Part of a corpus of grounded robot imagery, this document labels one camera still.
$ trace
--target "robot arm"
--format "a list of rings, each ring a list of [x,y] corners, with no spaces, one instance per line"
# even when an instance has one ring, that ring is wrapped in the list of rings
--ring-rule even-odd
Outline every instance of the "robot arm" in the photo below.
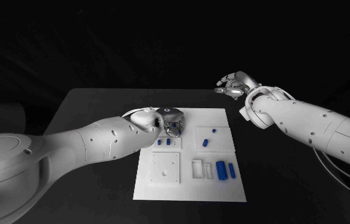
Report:
[[[150,147],[163,130],[171,137],[180,135],[184,114],[179,109],[135,111],[46,136],[0,134],[0,224],[25,215],[69,171]]]
[[[216,88],[238,99],[248,94],[241,114],[262,129],[274,123],[282,132],[310,147],[350,163],[350,119],[301,102],[278,87],[262,86],[243,72],[220,79]]]

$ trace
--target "blue cylinder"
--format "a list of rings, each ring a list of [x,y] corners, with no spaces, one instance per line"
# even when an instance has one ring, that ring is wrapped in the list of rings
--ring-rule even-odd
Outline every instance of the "blue cylinder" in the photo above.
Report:
[[[203,147],[206,147],[206,146],[207,146],[207,139],[203,142]]]
[[[216,171],[218,171],[219,180],[226,180],[228,172],[226,172],[226,166],[223,161],[216,162]]]
[[[232,163],[229,163],[229,164],[228,164],[228,167],[229,167],[231,177],[232,177],[232,178],[236,178],[236,175],[235,175],[235,170],[233,170],[233,165],[232,165]]]

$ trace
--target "dark gray table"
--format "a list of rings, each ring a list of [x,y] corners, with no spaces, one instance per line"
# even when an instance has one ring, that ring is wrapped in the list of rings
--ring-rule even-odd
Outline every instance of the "dark gray table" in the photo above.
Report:
[[[313,149],[277,126],[239,114],[243,98],[209,90],[74,89],[45,134],[78,129],[143,107],[225,108],[246,203],[133,200],[140,152],[86,165],[53,184],[20,223],[349,223],[350,192]]]

